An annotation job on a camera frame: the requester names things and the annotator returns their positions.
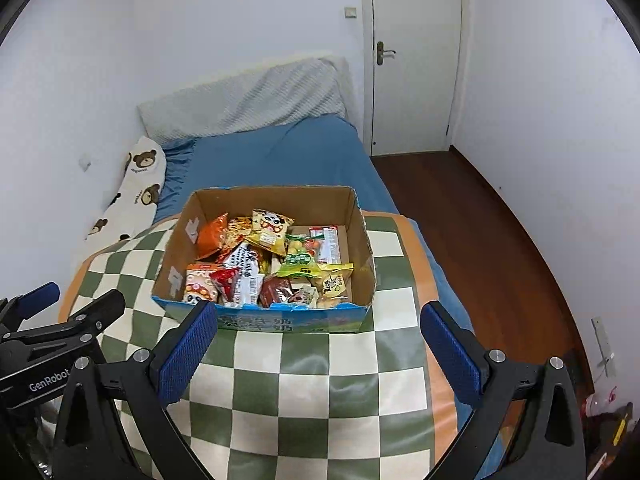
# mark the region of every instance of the white door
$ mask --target white door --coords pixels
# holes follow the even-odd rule
[[[460,49],[462,0],[373,0],[373,155],[443,150]]]

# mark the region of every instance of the wooden floor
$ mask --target wooden floor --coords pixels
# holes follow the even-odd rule
[[[399,211],[418,222],[482,345],[529,363],[554,355],[573,360],[580,402],[590,390],[581,373],[586,358],[564,297],[488,183],[457,151],[372,161]],[[518,411],[513,407],[505,425]]]

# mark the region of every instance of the blue cardboard box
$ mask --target blue cardboard box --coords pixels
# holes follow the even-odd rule
[[[152,289],[153,299],[167,313],[182,319],[192,308],[180,300],[185,270],[196,259],[198,232],[207,222],[228,212],[229,218],[251,216],[266,209],[295,220],[296,230],[336,225],[340,256],[353,263],[348,284],[350,302],[327,309],[273,303],[269,308],[216,304],[218,327],[260,332],[357,332],[370,309],[376,289],[373,254],[356,193],[345,186],[268,186],[210,188],[195,191],[185,204],[164,253]]]

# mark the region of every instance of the green and white checkered mat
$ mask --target green and white checkered mat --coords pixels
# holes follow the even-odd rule
[[[378,286],[359,333],[219,330],[183,399],[168,407],[216,480],[422,480],[433,467],[414,275],[394,220],[366,223]],[[121,242],[89,266],[73,312],[112,288],[127,302],[100,335],[110,362],[152,348],[178,325],[150,297],[174,224]],[[128,406],[117,404],[140,467],[160,478]]]

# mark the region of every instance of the silver bolt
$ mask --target silver bolt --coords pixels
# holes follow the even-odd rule
[[[495,363],[501,363],[506,358],[507,356],[504,354],[502,350],[495,349],[489,352],[489,359],[491,359],[491,361]]]
[[[559,357],[552,357],[551,359],[549,359],[549,364],[551,364],[552,367],[555,368],[556,370],[559,370],[564,366],[562,359]]]
[[[138,361],[139,363],[145,362],[149,359],[150,353],[146,348],[140,348],[133,352],[133,360]]]
[[[79,357],[76,359],[76,368],[82,370],[83,368],[87,368],[89,365],[89,358],[86,356]]]

